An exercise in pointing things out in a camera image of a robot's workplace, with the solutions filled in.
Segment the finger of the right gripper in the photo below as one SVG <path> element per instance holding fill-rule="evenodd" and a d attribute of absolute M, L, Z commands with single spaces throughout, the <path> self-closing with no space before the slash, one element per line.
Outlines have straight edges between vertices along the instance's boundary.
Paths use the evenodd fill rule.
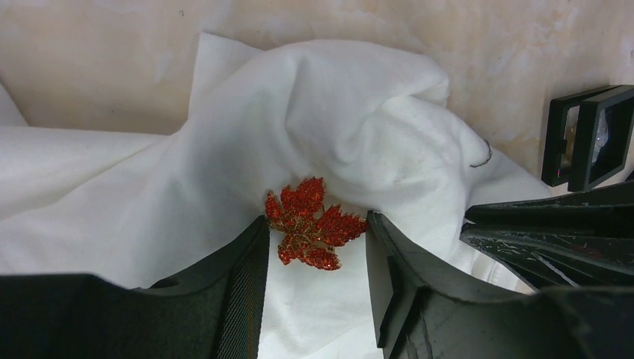
<path fill-rule="evenodd" d="M 486 227 L 632 238 L 633 181 L 540 200 L 472 206 L 465 217 Z"/>
<path fill-rule="evenodd" d="M 535 290 L 633 286 L 633 240 L 585 234 L 463 226 L 460 240 Z"/>

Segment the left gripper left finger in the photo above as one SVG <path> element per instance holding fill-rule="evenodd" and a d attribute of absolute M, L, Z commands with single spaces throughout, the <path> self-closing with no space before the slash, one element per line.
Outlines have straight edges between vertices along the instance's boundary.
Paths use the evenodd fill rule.
<path fill-rule="evenodd" d="M 92 274 L 1 278 L 3 358 L 255 358 L 269 229 L 258 217 L 218 251 L 148 288 Z"/>

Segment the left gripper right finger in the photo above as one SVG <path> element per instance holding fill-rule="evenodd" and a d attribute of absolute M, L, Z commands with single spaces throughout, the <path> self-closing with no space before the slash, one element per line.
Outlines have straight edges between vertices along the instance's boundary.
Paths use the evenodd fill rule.
<path fill-rule="evenodd" d="M 479 280 L 369 212 L 366 259 L 385 358 L 631 358 L 633 288 L 526 295 Z"/>

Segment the white t-shirt garment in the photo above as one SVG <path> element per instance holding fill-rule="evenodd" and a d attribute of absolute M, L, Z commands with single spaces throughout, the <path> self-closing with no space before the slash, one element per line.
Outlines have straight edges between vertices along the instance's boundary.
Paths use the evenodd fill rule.
<path fill-rule="evenodd" d="M 29 126 L 1 92 L 1 272 L 89 272 L 132 288 L 202 259 L 321 177 L 451 266 L 515 289 L 459 239 L 469 206 L 549 196 L 446 107 L 429 57 L 348 40 L 262 51 L 201 34 L 189 116 L 172 135 Z"/>

